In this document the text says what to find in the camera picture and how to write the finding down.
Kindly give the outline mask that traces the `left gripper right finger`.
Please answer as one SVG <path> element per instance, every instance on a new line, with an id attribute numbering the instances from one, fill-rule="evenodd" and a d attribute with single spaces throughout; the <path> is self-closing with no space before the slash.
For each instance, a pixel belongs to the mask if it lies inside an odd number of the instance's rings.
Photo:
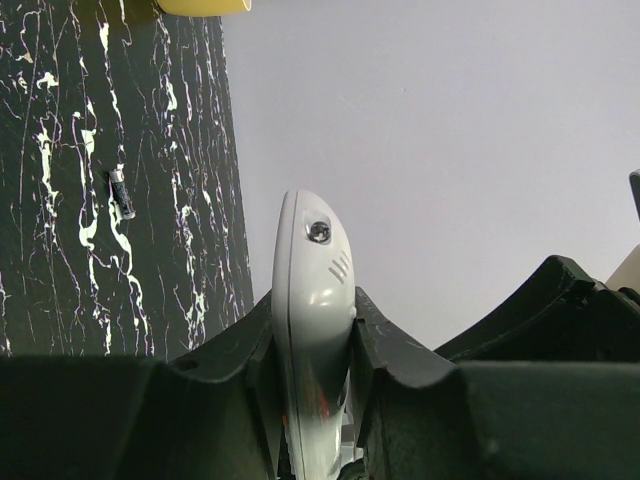
<path id="1" fill-rule="evenodd" d="M 632 363 L 452 363 L 363 291 L 352 332 L 355 439 L 371 479 L 635 479 Z"/>

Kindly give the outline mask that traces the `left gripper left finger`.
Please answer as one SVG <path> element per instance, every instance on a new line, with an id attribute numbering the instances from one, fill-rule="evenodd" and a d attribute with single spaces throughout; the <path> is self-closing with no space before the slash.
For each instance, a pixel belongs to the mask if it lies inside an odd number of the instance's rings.
<path id="1" fill-rule="evenodd" d="M 195 350 L 5 357 L 5 479 L 272 479 L 282 406 L 271 300 Z"/>

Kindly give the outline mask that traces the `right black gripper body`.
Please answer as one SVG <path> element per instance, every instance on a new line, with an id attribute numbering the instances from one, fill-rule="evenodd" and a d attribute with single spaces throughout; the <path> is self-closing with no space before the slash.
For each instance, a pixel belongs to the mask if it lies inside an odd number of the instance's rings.
<path id="1" fill-rule="evenodd" d="M 639 294 L 602 283 L 574 286 L 551 304 L 549 358 L 555 361 L 637 361 Z"/>

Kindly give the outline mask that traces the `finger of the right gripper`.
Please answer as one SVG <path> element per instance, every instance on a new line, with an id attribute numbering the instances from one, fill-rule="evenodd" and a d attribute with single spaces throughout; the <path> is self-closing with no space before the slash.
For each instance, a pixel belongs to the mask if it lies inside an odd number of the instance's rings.
<path id="1" fill-rule="evenodd" d="M 567 359 L 596 285 L 574 260 L 551 255 L 504 302 L 435 352 L 450 361 Z"/>

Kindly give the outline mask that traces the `white remote control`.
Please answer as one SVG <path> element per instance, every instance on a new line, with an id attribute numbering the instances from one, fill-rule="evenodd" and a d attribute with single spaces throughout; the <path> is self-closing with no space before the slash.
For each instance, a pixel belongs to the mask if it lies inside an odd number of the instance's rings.
<path id="1" fill-rule="evenodd" d="M 271 320 L 284 388 L 285 438 L 293 475 L 335 479 L 356 317 L 351 246 L 318 195 L 284 196 L 276 237 Z"/>

